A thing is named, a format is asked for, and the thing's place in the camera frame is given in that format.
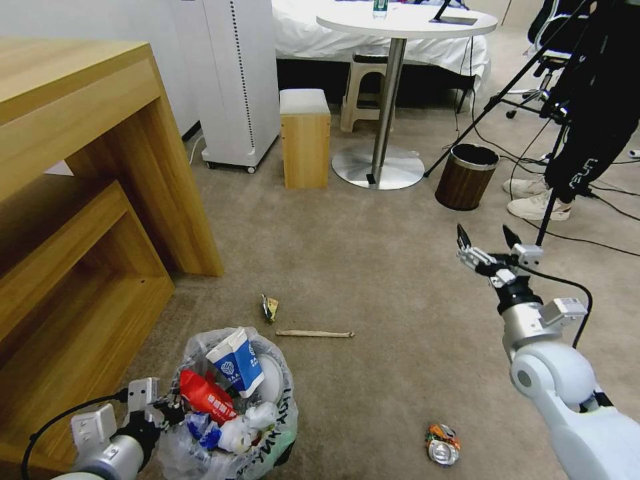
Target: red bottle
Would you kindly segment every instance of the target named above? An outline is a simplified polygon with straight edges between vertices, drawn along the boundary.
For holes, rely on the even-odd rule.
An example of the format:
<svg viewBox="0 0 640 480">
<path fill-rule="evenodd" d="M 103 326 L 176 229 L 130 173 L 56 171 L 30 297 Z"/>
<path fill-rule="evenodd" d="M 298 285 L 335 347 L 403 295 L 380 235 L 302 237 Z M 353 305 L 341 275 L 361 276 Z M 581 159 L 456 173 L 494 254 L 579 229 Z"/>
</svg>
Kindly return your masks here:
<svg viewBox="0 0 640 480">
<path fill-rule="evenodd" d="M 218 425 L 236 418 L 231 397 L 215 382 L 211 372 L 202 378 L 193 370 L 180 372 L 180 395 L 194 411 L 208 413 Z"/>
</svg>

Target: blue and white carton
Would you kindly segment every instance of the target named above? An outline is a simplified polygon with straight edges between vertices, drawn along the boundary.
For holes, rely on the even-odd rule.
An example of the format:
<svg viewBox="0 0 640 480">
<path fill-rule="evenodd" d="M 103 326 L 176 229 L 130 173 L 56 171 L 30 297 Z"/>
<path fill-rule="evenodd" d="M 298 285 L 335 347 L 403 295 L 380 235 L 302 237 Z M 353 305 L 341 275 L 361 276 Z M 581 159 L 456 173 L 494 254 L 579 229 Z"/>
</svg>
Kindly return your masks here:
<svg viewBox="0 0 640 480">
<path fill-rule="evenodd" d="M 222 340 L 207 359 L 231 382 L 242 398 L 248 398 L 265 379 L 243 327 Z"/>
</svg>

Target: desk leg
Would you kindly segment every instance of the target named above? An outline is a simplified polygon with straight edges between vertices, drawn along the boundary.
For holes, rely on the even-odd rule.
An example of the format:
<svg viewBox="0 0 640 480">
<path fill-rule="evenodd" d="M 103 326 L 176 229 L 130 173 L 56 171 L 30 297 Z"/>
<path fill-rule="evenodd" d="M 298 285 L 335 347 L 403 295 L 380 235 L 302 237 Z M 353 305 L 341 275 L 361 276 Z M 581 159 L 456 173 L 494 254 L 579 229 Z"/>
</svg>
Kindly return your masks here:
<svg viewBox="0 0 640 480">
<path fill-rule="evenodd" d="M 120 181 L 167 270 L 218 277 L 222 262 L 157 71 L 156 78 L 160 97 L 67 164 L 78 177 Z"/>
<path fill-rule="evenodd" d="M 406 39 L 391 39 L 378 132 L 373 148 L 356 145 L 334 156 L 331 166 L 344 180 L 372 190 L 396 190 L 419 182 L 425 172 L 417 152 L 387 146 L 398 95 Z"/>
</svg>

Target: crushed aluminum can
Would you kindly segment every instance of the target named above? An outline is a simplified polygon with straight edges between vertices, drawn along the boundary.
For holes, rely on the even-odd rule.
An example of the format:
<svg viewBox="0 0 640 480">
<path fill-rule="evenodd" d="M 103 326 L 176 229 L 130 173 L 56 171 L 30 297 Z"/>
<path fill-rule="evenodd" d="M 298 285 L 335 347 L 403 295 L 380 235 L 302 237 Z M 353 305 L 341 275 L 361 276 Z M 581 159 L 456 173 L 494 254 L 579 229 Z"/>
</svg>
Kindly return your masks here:
<svg viewBox="0 0 640 480">
<path fill-rule="evenodd" d="M 264 293 L 262 294 L 262 308 L 265 311 L 268 322 L 275 322 L 275 312 L 278 310 L 279 303 L 278 300 L 269 298 Z"/>
<path fill-rule="evenodd" d="M 460 440 L 455 431 L 442 424 L 432 423 L 427 430 L 429 458 L 440 465 L 453 465 L 460 457 Z"/>
</svg>

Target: plastic bag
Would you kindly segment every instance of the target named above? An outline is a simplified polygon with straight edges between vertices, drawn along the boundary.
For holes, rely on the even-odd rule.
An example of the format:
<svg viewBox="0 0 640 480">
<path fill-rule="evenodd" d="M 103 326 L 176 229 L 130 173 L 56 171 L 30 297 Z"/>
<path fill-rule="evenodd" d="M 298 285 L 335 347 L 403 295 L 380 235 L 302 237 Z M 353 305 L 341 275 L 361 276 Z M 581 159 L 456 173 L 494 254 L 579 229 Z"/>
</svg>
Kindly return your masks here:
<svg viewBox="0 0 640 480">
<path fill-rule="evenodd" d="M 204 375 L 208 368 L 206 354 L 234 330 L 213 330 L 190 338 L 182 365 L 173 377 L 170 393 L 178 393 L 182 370 L 188 368 Z M 298 407 L 293 399 L 293 378 L 285 357 L 274 343 L 258 335 L 256 329 L 246 327 L 246 332 L 256 355 L 269 355 L 282 368 L 284 390 L 278 402 L 275 428 L 265 432 L 260 443 L 245 454 L 234 455 L 220 450 L 207 451 L 194 442 L 186 425 L 173 427 L 163 433 L 158 442 L 157 456 L 167 480 L 255 480 L 272 470 L 278 458 L 295 441 Z"/>
</svg>

